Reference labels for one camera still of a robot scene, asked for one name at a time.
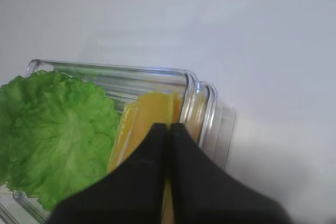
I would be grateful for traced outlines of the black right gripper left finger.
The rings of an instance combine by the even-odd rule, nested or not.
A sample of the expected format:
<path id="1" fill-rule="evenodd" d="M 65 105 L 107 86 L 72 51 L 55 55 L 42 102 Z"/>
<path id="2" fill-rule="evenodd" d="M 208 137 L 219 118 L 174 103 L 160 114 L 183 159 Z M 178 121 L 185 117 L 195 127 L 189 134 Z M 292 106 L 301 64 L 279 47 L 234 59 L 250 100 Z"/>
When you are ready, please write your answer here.
<path id="1" fill-rule="evenodd" d="M 58 204 L 49 223 L 160 223 L 165 124 L 153 124 L 136 150 L 112 173 Z"/>

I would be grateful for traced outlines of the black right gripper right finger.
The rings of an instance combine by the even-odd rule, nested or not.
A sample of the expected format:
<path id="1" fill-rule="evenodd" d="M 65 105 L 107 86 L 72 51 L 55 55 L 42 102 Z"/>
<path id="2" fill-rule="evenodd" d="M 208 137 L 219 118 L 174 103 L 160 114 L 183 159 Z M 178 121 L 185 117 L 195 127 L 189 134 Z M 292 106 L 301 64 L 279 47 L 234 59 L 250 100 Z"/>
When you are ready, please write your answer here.
<path id="1" fill-rule="evenodd" d="M 292 223 L 277 202 L 214 164 L 179 123 L 170 127 L 170 180 L 175 223 Z"/>

